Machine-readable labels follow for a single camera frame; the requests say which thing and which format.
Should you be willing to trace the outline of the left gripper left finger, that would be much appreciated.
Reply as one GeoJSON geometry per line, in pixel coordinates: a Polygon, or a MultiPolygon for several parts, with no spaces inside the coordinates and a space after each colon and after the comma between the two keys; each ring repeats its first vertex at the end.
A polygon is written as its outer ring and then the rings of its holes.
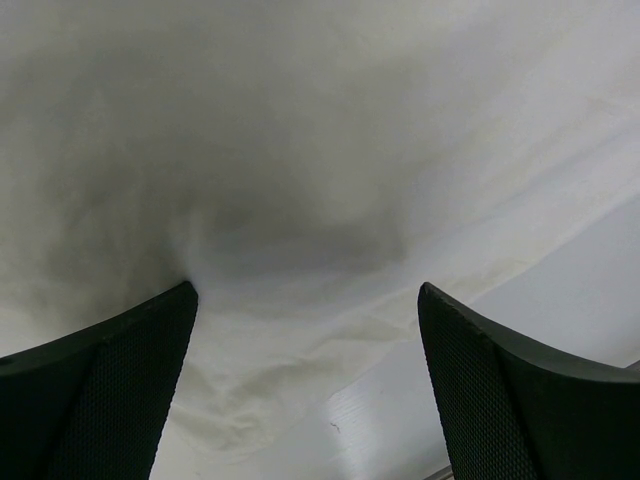
{"type": "Polygon", "coordinates": [[[198,309],[193,285],[1,360],[4,479],[147,479],[198,309]]]}

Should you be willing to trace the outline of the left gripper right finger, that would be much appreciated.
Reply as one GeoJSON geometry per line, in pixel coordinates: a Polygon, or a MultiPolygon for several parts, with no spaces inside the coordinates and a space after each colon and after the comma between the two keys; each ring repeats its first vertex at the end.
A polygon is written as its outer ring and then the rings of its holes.
{"type": "Polygon", "coordinates": [[[429,283],[417,309],[455,478],[638,478],[638,371],[552,348],[429,283]]]}

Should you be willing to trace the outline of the white tank top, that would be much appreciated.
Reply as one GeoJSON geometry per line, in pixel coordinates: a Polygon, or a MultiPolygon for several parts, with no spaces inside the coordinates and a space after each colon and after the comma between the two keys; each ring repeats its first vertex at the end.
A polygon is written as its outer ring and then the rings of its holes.
{"type": "Polygon", "coordinates": [[[635,1],[1,5],[1,349],[191,281],[221,462],[638,193],[635,1]]]}

